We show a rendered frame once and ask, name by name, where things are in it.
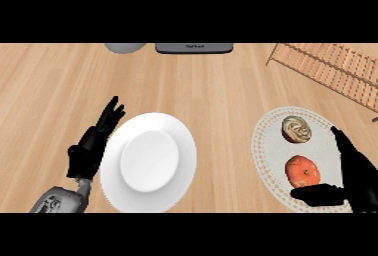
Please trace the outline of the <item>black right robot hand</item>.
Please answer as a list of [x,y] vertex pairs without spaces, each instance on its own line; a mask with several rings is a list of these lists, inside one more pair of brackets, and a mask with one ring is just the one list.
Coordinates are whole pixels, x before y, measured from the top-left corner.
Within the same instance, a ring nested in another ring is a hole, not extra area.
[[331,127],[341,159],[343,186],[319,184],[291,190],[291,197],[310,207],[338,206],[349,201],[355,213],[378,214],[378,168],[356,149],[347,135]]

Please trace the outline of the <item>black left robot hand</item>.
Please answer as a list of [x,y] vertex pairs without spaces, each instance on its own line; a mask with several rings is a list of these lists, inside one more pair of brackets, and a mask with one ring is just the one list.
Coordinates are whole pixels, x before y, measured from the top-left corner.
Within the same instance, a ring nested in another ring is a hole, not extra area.
[[124,105],[117,105],[114,96],[95,126],[90,126],[77,145],[68,148],[68,178],[92,180],[102,162],[108,138],[126,115]]

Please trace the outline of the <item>orange squash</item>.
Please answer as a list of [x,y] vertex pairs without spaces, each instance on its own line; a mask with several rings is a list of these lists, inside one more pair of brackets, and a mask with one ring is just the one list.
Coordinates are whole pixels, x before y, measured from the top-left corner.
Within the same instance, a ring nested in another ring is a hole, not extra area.
[[321,182],[318,166],[304,156],[296,155],[287,161],[285,174],[294,188],[318,185]]

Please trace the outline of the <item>white round placemat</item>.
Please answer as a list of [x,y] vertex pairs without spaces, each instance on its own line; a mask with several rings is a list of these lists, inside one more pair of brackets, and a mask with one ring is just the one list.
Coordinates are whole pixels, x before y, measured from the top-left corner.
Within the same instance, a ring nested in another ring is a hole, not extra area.
[[[297,116],[310,127],[312,136],[304,143],[291,143],[282,135],[284,119]],[[291,197],[285,174],[288,160],[300,155],[310,159],[319,169],[321,182],[343,186],[340,151],[331,127],[333,122],[316,112],[296,107],[279,107],[260,118],[251,137],[251,156],[263,184],[278,201],[297,213],[347,213],[349,202],[338,206],[310,207]]]

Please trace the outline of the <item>white oval plate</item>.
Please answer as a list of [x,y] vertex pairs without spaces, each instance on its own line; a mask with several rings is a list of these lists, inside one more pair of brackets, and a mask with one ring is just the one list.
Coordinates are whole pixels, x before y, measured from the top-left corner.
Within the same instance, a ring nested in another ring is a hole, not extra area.
[[101,185],[113,207],[124,213],[167,211],[189,189],[197,171],[197,145],[183,122],[145,113],[117,129],[108,141]]

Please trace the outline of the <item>brown frosted cupcake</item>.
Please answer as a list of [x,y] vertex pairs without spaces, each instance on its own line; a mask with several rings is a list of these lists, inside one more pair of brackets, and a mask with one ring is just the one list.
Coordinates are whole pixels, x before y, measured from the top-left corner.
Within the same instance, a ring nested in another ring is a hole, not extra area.
[[300,116],[288,116],[282,121],[282,135],[291,143],[306,143],[312,138],[312,129]]

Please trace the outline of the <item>grey rounded object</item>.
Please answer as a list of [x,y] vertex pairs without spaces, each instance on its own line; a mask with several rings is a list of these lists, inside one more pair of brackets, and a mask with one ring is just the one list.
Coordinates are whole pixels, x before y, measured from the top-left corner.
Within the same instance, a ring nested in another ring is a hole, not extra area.
[[107,43],[105,47],[117,54],[129,54],[139,51],[145,46],[145,43]]

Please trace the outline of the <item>dark grey flat appliance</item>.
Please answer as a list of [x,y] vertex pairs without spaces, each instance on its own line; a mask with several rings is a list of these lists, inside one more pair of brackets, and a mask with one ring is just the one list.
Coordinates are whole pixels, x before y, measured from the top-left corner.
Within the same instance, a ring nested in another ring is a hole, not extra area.
[[232,43],[157,43],[155,49],[164,54],[222,54],[234,50]]

